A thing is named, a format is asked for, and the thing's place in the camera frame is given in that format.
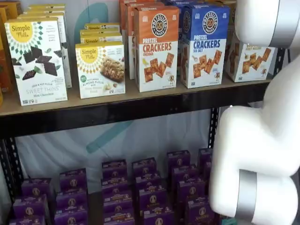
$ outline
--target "purple box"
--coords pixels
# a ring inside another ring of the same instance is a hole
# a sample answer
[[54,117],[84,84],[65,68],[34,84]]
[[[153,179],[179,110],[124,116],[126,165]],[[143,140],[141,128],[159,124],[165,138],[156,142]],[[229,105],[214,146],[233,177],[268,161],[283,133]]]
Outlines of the purple box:
[[135,178],[135,189],[140,190],[150,186],[160,185],[161,177],[159,171],[148,173]]
[[132,163],[132,173],[134,177],[143,176],[147,173],[157,171],[155,158],[146,158]]
[[85,168],[60,173],[60,189],[87,188]]
[[87,202],[87,193],[83,188],[61,191],[58,192],[56,196],[56,206],[58,209],[83,205],[87,204]]
[[127,177],[116,177],[112,179],[102,179],[102,193],[112,194],[129,190]]
[[167,205],[144,211],[144,225],[173,225],[175,224],[174,211]]
[[127,176],[127,163],[126,160],[115,160],[102,163],[103,178],[113,178],[120,176]]
[[57,210],[54,220],[56,225],[81,224],[81,222],[86,223],[86,221],[88,221],[87,205],[70,206]]
[[45,225],[44,216],[31,216],[23,219],[12,219],[9,225]]
[[187,202],[186,225],[188,224],[215,224],[215,213],[210,208],[208,198],[199,197]]
[[103,225],[134,225],[135,216],[133,209],[123,210],[121,212],[111,212],[103,214]]
[[120,212],[132,208],[131,191],[103,195],[103,212]]

